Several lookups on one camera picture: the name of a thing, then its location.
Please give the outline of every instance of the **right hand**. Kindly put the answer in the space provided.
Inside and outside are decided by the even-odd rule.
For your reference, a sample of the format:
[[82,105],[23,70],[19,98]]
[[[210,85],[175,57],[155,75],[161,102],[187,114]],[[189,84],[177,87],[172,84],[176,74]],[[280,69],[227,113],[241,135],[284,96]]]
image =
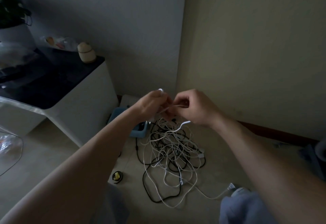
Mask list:
[[169,112],[199,125],[212,127],[216,119],[223,116],[218,107],[203,92],[198,90],[178,93],[173,105],[189,106],[188,108],[172,106],[169,108]]

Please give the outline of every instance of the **tangled cable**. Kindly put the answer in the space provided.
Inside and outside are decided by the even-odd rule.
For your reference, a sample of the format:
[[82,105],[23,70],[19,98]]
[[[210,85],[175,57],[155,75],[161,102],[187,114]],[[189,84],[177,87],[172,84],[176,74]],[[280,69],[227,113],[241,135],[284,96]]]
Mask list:
[[[144,145],[143,150],[143,160],[139,158],[138,155],[138,142],[136,138],[136,151],[137,151],[137,157],[138,160],[144,164],[145,172],[142,177],[142,182],[144,189],[150,198],[150,200],[154,203],[164,203],[169,208],[175,208],[177,207],[185,198],[185,196],[193,189],[196,188],[202,195],[204,195],[206,198],[209,199],[217,199],[220,196],[222,196],[227,190],[230,189],[230,186],[225,189],[220,195],[214,198],[210,198],[206,196],[197,186],[197,170],[199,168],[202,168],[206,164],[206,157],[204,155],[204,150],[201,148],[198,148],[198,145],[194,143],[191,138],[193,134],[191,133],[190,129],[187,126],[184,126],[184,124],[189,123],[190,121],[186,121],[183,123],[177,123],[176,121],[173,122],[167,122],[165,119],[158,119],[155,123],[153,123],[153,126],[151,128],[151,134],[149,138],[147,139],[147,142]],[[184,128],[187,128],[190,132],[189,137],[186,135],[186,132]],[[152,152],[150,161],[148,163],[145,163],[144,160],[144,153],[145,148],[147,146],[151,146]],[[153,181],[151,176],[149,175],[148,171],[149,168],[162,168],[165,171],[163,182],[166,186],[172,187],[172,188],[179,188],[179,192],[175,195],[171,195],[168,197],[162,197],[156,183]],[[190,176],[187,178],[185,176],[186,173],[190,173]],[[178,184],[176,185],[169,185],[166,182],[167,175],[172,175],[175,177],[178,177]],[[160,198],[159,201],[153,200],[151,195],[149,194],[149,191],[145,185],[144,177],[148,176],[149,179],[153,182],[157,194]],[[185,184],[190,184],[190,189],[183,195],[181,201],[175,205],[170,206],[168,205],[165,200],[176,198],[181,193],[181,187]]]

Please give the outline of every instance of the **white wall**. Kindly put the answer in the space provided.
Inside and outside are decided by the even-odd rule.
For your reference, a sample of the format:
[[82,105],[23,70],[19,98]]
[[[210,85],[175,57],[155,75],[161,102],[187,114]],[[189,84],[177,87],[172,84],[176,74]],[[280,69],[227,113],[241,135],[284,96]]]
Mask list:
[[118,94],[175,91],[184,0],[25,0],[35,38],[88,41],[107,58]]
[[245,122],[326,134],[326,0],[186,0],[177,89]]

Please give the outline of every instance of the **blue basket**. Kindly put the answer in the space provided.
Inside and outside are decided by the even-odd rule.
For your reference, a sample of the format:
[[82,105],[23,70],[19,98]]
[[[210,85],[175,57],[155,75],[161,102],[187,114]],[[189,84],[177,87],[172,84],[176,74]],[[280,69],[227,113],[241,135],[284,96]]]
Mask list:
[[[116,107],[109,120],[108,123],[110,123],[112,120],[114,120],[117,116],[119,116],[121,113],[123,113],[124,111],[126,111],[127,108],[124,107]],[[139,123],[138,125],[136,125],[135,128],[132,129],[131,133],[130,133],[130,137],[138,137],[138,138],[144,138],[146,136],[146,131],[147,131],[147,124],[148,122],[143,122],[143,123]]]

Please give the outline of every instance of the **beige wall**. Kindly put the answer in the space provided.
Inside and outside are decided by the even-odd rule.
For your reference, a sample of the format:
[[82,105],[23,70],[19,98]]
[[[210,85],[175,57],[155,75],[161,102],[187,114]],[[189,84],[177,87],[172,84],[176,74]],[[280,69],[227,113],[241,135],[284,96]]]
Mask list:
[[326,135],[326,0],[186,0],[177,90],[238,120]]

